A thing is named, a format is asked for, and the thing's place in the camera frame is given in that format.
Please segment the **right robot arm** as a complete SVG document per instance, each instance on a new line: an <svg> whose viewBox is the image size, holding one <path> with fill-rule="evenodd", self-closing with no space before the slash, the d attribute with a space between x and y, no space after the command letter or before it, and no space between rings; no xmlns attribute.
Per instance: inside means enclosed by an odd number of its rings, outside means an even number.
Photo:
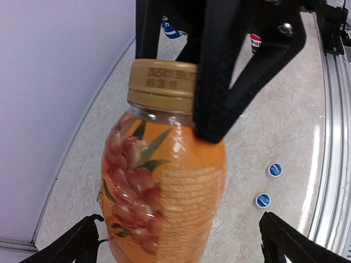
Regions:
<svg viewBox="0 0 351 263"><path fill-rule="evenodd" d="M156 61L163 16L184 30L176 64L197 67L195 135L218 143L303 49L302 9L316 13L324 50L339 54L348 9L326 1L137 1L135 63Z"/></svg>

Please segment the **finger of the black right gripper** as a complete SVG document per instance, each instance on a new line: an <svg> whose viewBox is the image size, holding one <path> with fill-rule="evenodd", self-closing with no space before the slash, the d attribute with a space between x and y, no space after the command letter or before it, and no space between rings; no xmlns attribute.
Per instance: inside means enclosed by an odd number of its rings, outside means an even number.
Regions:
<svg viewBox="0 0 351 263"><path fill-rule="evenodd" d="M198 63L205 21L204 1L136 1L135 58L156 59L163 16L172 26L188 34L176 60Z"/></svg>
<svg viewBox="0 0 351 263"><path fill-rule="evenodd" d="M303 1L207 1L194 104L195 135L220 142L260 90L304 47ZM235 81L248 33L261 46Z"/></svg>

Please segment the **gold juice bottle cap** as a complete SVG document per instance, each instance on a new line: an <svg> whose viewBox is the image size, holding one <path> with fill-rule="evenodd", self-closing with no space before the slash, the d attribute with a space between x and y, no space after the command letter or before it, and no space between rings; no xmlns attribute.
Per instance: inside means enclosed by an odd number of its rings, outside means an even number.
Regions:
<svg viewBox="0 0 351 263"><path fill-rule="evenodd" d="M131 67L127 101L142 108L191 115L196 79L195 64L136 59Z"/></svg>

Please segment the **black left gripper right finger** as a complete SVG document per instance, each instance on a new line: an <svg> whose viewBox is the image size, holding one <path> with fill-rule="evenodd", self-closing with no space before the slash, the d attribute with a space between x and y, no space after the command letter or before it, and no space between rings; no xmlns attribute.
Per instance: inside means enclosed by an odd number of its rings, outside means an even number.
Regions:
<svg viewBox="0 0 351 263"><path fill-rule="evenodd" d="M348 262L347 259L314 243L272 212L260 219L264 262L323 263Z"/></svg>

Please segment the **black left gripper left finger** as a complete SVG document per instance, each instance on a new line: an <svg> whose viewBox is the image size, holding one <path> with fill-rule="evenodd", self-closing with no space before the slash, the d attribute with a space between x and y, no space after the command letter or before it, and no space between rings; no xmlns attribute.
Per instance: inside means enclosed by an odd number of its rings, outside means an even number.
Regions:
<svg viewBox="0 0 351 263"><path fill-rule="evenodd" d="M52 244L21 263L96 262L101 241L95 220L104 221L98 214L84 217Z"/></svg>

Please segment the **blue label water bottle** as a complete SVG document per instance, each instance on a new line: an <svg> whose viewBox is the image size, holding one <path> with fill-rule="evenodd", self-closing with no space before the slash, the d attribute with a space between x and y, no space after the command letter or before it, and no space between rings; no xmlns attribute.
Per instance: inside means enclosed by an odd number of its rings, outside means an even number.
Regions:
<svg viewBox="0 0 351 263"><path fill-rule="evenodd" d="M177 39L177 38L180 38L181 36L187 36L188 35L186 32L178 30L177 28L172 26L169 23L168 18L166 16L162 17L161 28L162 28L164 34L169 39Z"/></svg>

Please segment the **white blue bottle cap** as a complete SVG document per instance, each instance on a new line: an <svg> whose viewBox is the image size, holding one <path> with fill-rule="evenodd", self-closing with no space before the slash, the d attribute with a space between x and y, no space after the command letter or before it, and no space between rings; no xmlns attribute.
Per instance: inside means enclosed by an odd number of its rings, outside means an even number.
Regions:
<svg viewBox="0 0 351 263"><path fill-rule="evenodd" d="M268 166L268 175L271 178L279 178L282 175L283 167L280 163L272 163Z"/></svg>
<svg viewBox="0 0 351 263"><path fill-rule="evenodd" d="M255 199L255 204L257 208L266 209L271 204L271 197L267 193L260 193Z"/></svg>

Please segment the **front aluminium frame rail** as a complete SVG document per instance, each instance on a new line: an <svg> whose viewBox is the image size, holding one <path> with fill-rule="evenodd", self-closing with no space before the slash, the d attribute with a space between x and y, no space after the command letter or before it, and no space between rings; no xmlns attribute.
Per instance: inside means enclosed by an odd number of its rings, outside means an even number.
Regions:
<svg viewBox="0 0 351 263"><path fill-rule="evenodd" d="M313 130L312 162L298 230L350 262L350 56L322 47L316 14L325 94L324 127Z"/></svg>

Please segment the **Pepsi water bottle blue cap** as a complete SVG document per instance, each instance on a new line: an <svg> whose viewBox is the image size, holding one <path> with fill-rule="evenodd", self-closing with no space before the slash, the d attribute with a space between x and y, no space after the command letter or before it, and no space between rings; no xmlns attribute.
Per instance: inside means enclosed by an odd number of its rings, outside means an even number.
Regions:
<svg viewBox="0 0 351 263"><path fill-rule="evenodd" d="M251 43L251 52L252 54L255 54L261 46L262 39L259 36L253 33L250 33L250 43Z"/></svg>

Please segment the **orange juice bottle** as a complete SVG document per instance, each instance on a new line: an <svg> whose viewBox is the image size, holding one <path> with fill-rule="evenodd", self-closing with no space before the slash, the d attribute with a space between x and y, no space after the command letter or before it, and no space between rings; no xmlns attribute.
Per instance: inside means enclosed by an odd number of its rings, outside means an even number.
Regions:
<svg viewBox="0 0 351 263"><path fill-rule="evenodd" d="M222 199L223 142L199 140L193 96L132 104L111 128L99 203L116 262L199 262Z"/></svg>

